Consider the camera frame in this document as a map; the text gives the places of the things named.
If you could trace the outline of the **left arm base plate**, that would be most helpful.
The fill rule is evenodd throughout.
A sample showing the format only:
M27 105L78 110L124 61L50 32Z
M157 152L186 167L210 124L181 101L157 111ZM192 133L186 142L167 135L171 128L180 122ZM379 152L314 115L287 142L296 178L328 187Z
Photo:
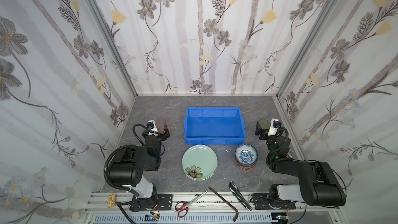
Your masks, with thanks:
M138 199L129 205L132 212L139 211L171 211L173 203L172 194L159 194L148 199Z

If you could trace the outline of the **green floral plate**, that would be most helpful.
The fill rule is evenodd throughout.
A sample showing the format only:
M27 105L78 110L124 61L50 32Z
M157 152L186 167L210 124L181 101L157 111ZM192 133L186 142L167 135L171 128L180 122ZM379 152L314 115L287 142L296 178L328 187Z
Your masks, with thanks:
M208 146L194 145L182 157L182 168L186 176L195 181L210 179L218 167L216 153Z

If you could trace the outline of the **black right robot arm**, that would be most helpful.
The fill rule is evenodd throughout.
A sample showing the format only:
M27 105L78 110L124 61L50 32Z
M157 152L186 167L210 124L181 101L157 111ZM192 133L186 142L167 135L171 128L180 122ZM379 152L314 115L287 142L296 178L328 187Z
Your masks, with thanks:
M281 121L257 121L255 135L266 141L268 168L274 173L298 179L297 185L271 186L267 201L272 208L281 208L289 202L327 208L345 205L346 193L328 163L293 159L289 155L291 140Z

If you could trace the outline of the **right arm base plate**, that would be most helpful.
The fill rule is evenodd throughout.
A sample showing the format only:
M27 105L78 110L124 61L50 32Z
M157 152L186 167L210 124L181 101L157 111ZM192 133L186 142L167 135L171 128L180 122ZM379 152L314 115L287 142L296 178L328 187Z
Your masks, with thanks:
M255 210L289 210L296 209L295 203L291 201L275 200L270 203L268 194L253 194L250 203L254 204Z

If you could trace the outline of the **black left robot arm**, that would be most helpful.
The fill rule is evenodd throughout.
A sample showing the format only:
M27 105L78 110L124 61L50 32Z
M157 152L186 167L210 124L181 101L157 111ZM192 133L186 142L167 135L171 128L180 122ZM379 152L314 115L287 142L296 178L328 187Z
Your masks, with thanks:
M167 124L158 130L153 120L146 125L134 124L132 132L140 145L124 145L114 150L105 161L103 175L112 188L133 194L131 201L116 205L128 205L131 211L137 212L160 205L155 184L145 179L143 173L158 171L165 152L163 142L171 135Z

